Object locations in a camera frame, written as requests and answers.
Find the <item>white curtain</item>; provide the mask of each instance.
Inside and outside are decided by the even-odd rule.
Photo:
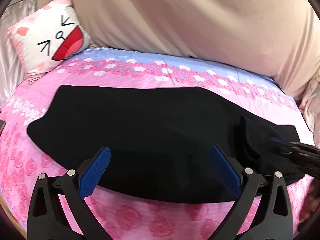
[[[18,56],[8,39],[7,29],[35,10],[36,0],[25,0],[9,6],[0,19],[0,107],[25,78]]]

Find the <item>red open mouth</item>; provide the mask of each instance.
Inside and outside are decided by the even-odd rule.
[[[60,61],[75,54],[83,45],[83,34],[79,26],[75,27],[69,36],[63,41],[52,60]]]

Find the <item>hand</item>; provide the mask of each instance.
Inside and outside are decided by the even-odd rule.
[[[316,198],[316,195],[318,195],[319,191],[320,181],[314,179],[309,187],[308,194],[300,211],[300,223],[303,223],[311,216],[312,212],[316,211],[320,203],[320,198]]]

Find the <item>pillow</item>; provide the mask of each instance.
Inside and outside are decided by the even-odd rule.
[[[101,47],[226,63],[273,77],[296,100],[319,69],[320,21],[307,0],[72,1]]]
[[[320,72],[308,83],[299,109],[313,133],[315,145],[320,147]]]
[[[80,26],[71,0],[54,0],[8,29],[29,83],[86,49],[90,36]]]

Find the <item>metal screw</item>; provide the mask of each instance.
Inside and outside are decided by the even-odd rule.
[[[278,177],[278,178],[281,178],[282,177],[282,173],[279,172],[279,171],[276,171],[275,172],[275,176]]]
[[[76,174],[76,171],[75,170],[68,170],[67,174],[68,174],[68,176],[73,176]]]
[[[253,174],[253,169],[251,169],[251,168],[245,168],[245,169],[244,169],[244,172],[245,172],[246,174],[248,174],[248,175],[251,175],[251,174]]]
[[[44,179],[45,178],[45,174],[44,173],[41,173],[40,175],[39,175],[39,179]]]

